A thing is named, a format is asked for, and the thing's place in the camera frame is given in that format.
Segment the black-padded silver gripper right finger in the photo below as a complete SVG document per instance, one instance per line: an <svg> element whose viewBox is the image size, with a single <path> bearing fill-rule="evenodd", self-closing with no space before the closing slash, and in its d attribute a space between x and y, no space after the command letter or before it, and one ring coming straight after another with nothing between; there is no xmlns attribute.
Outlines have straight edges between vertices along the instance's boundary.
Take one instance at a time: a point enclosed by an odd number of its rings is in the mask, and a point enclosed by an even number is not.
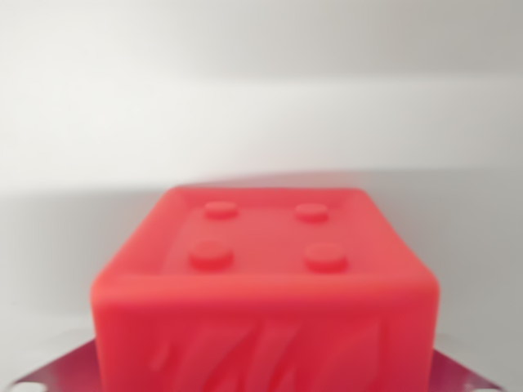
<svg viewBox="0 0 523 392"><path fill-rule="evenodd" d="M436 335L433 351L434 391L506 391L480 352L447 333Z"/></svg>

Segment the black-padded silver gripper left finger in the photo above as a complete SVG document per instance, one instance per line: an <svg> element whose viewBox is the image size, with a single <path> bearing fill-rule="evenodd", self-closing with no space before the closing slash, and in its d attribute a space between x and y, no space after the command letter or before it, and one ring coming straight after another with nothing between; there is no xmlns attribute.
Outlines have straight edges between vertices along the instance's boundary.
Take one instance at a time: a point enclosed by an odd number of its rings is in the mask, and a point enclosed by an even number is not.
<svg viewBox="0 0 523 392"><path fill-rule="evenodd" d="M12 391L99 391L94 332L71 329L47 337L16 356Z"/></svg>

